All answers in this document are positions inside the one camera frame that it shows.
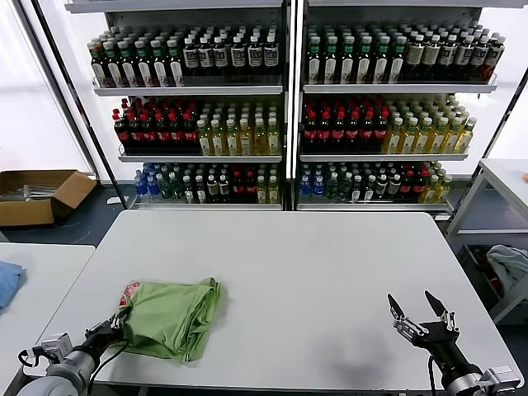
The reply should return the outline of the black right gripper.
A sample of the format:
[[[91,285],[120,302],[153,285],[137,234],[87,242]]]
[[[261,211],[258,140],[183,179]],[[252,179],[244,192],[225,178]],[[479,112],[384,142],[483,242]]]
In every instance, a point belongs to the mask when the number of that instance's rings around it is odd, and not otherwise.
[[[394,318],[393,327],[403,337],[412,337],[411,343],[415,347],[429,351],[441,371],[442,384],[451,384],[465,375],[482,375],[483,372],[475,364],[469,363],[456,345],[460,333],[454,331],[457,329],[455,312],[449,311],[428,290],[425,291],[425,296],[441,322],[421,323],[421,325],[413,322],[405,315],[396,299],[388,294],[389,311]]]

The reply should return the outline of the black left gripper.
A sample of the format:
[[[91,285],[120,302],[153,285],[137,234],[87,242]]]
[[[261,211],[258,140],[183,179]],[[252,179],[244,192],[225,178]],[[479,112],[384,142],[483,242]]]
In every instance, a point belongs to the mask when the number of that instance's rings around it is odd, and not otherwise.
[[[122,331],[124,325],[121,322],[124,314],[114,313],[109,319],[100,322],[95,327],[85,332],[85,343],[87,345],[110,345],[116,339],[118,331]]]

